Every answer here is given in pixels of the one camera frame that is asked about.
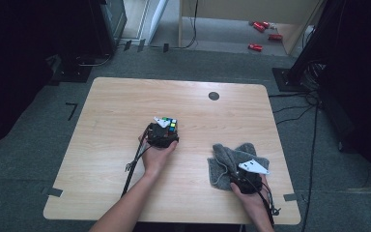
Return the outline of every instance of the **tape mark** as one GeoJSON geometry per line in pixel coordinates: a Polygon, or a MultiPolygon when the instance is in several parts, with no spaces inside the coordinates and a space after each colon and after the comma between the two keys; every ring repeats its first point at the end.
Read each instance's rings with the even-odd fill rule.
{"type": "Polygon", "coordinates": [[[131,41],[127,41],[126,44],[125,44],[125,49],[124,51],[127,51],[130,49],[130,46],[131,46],[131,41]]]}
{"type": "Polygon", "coordinates": [[[164,44],[164,48],[162,49],[162,52],[167,52],[168,51],[168,43],[164,44]]]}
{"type": "Polygon", "coordinates": [[[143,40],[140,41],[140,44],[137,47],[137,52],[143,51],[145,42],[146,42],[146,39],[143,39],[143,40]]]}
{"type": "Polygon", "coordinates": [[[41,192],[41,194],[43,195],[52,195],[52,196],[57,196],[57,197],[61,197],[62,193],[63,191],[61,189],[50,188],[50,187],[44,187],[41,192]]]}
{"type": "Polygon", "coordinates": [[[76,109],[77,109],[77,103],[66,102],[66,105],[73,105],[73,110],[71,111],[71,115],[69,116],[69,119],[68,119],[68,121],[70,121],[71,117],[73,117],[74,111],[76,111],[76,109]]]}
{"type": "Polygon", "coordinates": [[[294,193],[284,194],[284,199],[285,199],[285,201],[296,201],[297,200],[297,195],[294,194],[294,193]]]}

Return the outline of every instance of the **round hole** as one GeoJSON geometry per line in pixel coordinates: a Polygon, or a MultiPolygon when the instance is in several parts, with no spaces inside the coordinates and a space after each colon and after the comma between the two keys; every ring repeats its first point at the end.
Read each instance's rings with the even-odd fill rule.
{"type": "Polygon", "coordinates": [[[219,99],[219,94],[217,92],[210,92],[209,98],[213,101],[217,101],[219,99]]]}

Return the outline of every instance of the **table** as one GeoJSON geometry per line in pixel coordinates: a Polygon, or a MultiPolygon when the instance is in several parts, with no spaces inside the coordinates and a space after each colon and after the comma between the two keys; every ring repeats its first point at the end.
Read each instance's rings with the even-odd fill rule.
{"type": "MultiPolygon", "coordinates": [[[[99,219],[123,191],[126,164],[153,118],[178,119],[180,143],[153,189],[140,221],[250,223],[233,192],[213,188],[207,158],[213,144],[254,144],[270,160],[276,224],[297,224],[296,201],[267,90],[262,85],[98,77],[77,122],[43,214],[49,219],[99,219]],[[212,101],[210,92],[219,99],[212,101]]],[[[144,172],[138,163],[131,179],[144,172]]]]}

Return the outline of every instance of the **person's left hand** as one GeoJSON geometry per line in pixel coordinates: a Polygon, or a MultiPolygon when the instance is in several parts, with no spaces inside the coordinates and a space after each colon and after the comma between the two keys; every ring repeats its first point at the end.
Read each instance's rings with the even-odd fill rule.
{"type": "Polygon", "coordinates": [[[168,148],[151,147],[146,139],[143,142],[146,144],[142,156],[145,175],[158,176],[167,163],[169,155],[176,149],[178,141],[173,141],[168,148]]]}

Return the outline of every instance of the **gray cloth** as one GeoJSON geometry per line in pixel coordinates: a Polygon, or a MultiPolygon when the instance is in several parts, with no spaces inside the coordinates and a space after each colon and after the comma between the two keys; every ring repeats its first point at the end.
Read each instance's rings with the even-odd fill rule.
{"type": "Polygon", "coordinates": [[[217,143],[213,145],[213,150],[214,157],[207,160],[209,163],[210,183],[217,189],[231,190],[230,173],[236,172],[238,164],[242,162],[255,160],[266,169],[270,165],[267,159],[257,157],[252,143],[244,143],[235,150],[217,143]]]}

